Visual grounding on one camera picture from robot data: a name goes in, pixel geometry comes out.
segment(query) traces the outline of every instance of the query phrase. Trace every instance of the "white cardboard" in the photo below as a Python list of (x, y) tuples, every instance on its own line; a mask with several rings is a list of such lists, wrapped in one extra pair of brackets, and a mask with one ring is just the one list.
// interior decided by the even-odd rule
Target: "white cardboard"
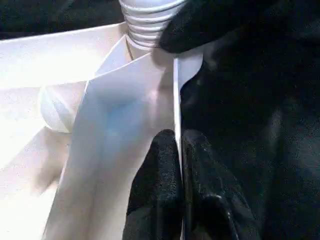
[(153, 137), (174, 128), (172, 65), (147, 53), (88, 82), (43, 239), (122, 238), (131, 182)]

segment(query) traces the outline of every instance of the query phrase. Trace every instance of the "white surface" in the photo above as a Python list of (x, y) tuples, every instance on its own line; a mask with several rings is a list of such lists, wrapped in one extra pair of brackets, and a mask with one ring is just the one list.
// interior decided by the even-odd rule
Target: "white surface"
[(172, 66), (154, 51), (88, 82), (44, 240), (122, 238), (133, 177), (174, 128)]
[(0, 41), (0, 89), (87, 81), (125, 23)]
[(52, 131), (71, 133), (86, 82), (42, 87), (38, 107), (45, 125)]
[(69, 156), (70, 134), (44, 127), (40, 88), (54, 90), (76, 113), (86, 81), (125, 29), (121, 23), (0, 41), (0, 239), (42, 238)]
[(200, 70), (204, 61), (203, 50), (203, 47), (198, 47), (177, 56), (179, 89)]

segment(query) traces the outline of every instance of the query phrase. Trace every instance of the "gloved hand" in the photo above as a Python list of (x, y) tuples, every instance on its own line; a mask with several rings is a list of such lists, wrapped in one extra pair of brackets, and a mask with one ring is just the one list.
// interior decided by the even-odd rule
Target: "gloved hand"
[(163, 130), (133, 180), (123, 240), (179, 239), (183, 215), (186, 240), (259, 240), (239, 183), (206, 137), (188, 130), (182, 139), (185, 194), (174, 133)]
[(123, 240), (179, 239), (183, 189), (174, 132), (163, 130), (152, 140), (129, 196)]

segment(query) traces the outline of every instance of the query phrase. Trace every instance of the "white plastic object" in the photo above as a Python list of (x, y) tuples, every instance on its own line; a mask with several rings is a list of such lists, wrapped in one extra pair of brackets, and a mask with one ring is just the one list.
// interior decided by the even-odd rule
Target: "white plastic object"
[(88, 81), (44, 240), (121, 239), (131, 182), (153, 137), (174, 128), (173, 57), (156, 55)]
[(170, 20), (186, 0), (119, 0), (129, 36), (144, 47), (157, 47)]
[(86, 82), (42, 87), (38, 98), (39, 112), (52, 131), (71, 133)]

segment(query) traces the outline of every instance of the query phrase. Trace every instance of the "gloved finger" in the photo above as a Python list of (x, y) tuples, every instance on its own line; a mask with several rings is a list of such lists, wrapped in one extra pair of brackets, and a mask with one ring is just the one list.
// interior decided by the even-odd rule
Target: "gloved finger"
[(162, 49), (181, 53), (214, 41), (250, 22), (278, 0), (190, 0), (168, 24)]

